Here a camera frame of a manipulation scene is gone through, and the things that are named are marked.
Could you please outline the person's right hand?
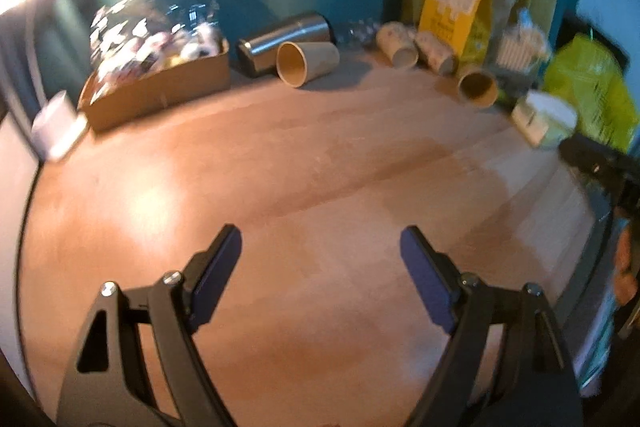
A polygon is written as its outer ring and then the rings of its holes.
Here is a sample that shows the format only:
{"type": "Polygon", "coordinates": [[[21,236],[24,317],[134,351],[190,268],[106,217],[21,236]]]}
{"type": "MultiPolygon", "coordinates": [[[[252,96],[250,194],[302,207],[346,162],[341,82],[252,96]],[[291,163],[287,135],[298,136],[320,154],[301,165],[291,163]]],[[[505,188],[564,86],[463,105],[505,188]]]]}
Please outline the person's right hand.
{"type": "Polygon", "coordinates": [[[616,303],[628,305],[637,294],[638,283],[631,273],[631,229],[626,225],[620,233],[615,253],[614,295],[616,303]]]}

